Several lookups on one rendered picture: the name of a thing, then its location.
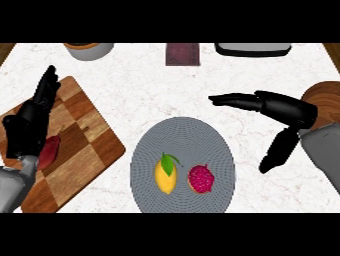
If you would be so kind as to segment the dark maroon rectangular block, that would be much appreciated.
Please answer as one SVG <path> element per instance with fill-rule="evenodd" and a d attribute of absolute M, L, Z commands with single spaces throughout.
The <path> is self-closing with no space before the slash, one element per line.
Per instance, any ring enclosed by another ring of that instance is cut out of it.
<path fill-rule="evenodd" d="M 197 66 L 199 65 L 199 44 L 168 43 L 165 46 L 166 66 Z"/>

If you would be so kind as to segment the round grey placemat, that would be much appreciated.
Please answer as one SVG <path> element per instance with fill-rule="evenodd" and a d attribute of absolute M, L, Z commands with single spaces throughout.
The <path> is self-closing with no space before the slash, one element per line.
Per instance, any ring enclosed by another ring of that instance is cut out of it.
<path fill-rule="evenodd" d="M 177 181 L 169 194 L 155 184 L 155 164 L 162 154 L 172 155 Z M 211 191 L 197 194 L 187 185 L 187 172 L 205 165 L 214 176 Z M 165 119 L 147 130 L 135 145 L 129 163 L 129 187 L 144 213 L 222 213 L 234 190 L 233 157 L 214 128 L 190 117 Z"/>

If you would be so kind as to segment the grey pot with wooden lid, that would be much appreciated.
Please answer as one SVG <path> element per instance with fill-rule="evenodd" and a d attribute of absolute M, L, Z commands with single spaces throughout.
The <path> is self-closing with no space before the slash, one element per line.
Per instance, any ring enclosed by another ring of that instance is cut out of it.
<path fill-rule="evenodd" d="M 93 61 L 100 59 L 112 50 L 112 43 L 81 43 L 63 44 L 70 56 L 79 61 Z"/>

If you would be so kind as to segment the yellow lemon with leaf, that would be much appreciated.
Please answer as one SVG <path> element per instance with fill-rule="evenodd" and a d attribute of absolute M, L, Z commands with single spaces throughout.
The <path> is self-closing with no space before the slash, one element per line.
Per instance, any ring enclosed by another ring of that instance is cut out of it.
<path fill-rule="evenodd" d="M 160 154 L 160 158 L 155 164 L 153 179 L 159 191 L 169 194 L 177 184 L 177 169 L 181 167 L 180 161 L 171 154 Z"/>

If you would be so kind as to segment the dark red pepper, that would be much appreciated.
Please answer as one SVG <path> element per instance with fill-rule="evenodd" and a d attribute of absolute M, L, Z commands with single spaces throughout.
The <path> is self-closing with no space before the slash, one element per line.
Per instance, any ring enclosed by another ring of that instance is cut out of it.
<path fill-rule="evenodd" d="M 44 147 L 38 156 L 36 169 L 42 170 L 50 166 L 57 156 L 57 149 L 60 144 L 60 136 L 54 135 L 45 139 Z"/>

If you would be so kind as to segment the black and grey appliance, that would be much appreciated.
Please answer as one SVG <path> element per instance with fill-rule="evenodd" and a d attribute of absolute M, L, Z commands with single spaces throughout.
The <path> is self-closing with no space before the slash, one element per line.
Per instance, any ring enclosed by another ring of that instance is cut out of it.
<path fill-rule="evenodd" d="M 279 57 L 290 50 L 289 43 L 215 43 L 215 51 L 222 56 Z"/>

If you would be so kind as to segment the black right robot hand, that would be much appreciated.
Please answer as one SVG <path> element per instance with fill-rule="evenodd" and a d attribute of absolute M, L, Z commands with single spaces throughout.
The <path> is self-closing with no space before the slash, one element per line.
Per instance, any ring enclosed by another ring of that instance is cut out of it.
<path fill-rule="evenodd" d="M 255 91 L 252 94 L 228 93 L 209 96 L 214 106 L 228 106 L 255 111 L 282 124 L 286 128 L 276 134 L 258 170 L 265 173 L 284 164 L 296 146 L 298 131 L 308 129 L 317 118 L 317 107 L 286 95 Z"/>

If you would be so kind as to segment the checkered wooden cutting board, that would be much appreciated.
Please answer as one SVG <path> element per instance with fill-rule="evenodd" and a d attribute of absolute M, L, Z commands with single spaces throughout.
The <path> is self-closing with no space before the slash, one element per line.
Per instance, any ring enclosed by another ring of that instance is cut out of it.
<path fill-rule="evenodd" d="M 56 212 L 125 152 L 124 145 L 75 81 L 60 80 L 47 136 L 60 136 L 57 157 L 35 173 L 23 213 Z"/>

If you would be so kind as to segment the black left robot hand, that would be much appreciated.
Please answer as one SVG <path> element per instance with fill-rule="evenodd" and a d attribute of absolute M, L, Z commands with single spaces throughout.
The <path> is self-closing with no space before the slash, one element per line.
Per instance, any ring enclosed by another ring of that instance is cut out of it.
<path fill-rule="evenodd" d="M 22 103 L 17 113 L 7 115 L 1 121 L 7 138 L 7 158 L 39 155 L 59 87 L 56 68 L 50 65 L 39 78 L 32 98 Z"/>

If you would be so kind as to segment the brown wooden bowl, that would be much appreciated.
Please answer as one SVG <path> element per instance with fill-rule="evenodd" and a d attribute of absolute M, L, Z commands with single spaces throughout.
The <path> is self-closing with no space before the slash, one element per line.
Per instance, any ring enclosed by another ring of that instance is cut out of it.
<path fill-rule="evenodd" d="M 315 83 L 304 92 L 301 100 L 317 106 L 315 130 L 330 123 L 340 123 L 340 82 Z"/>

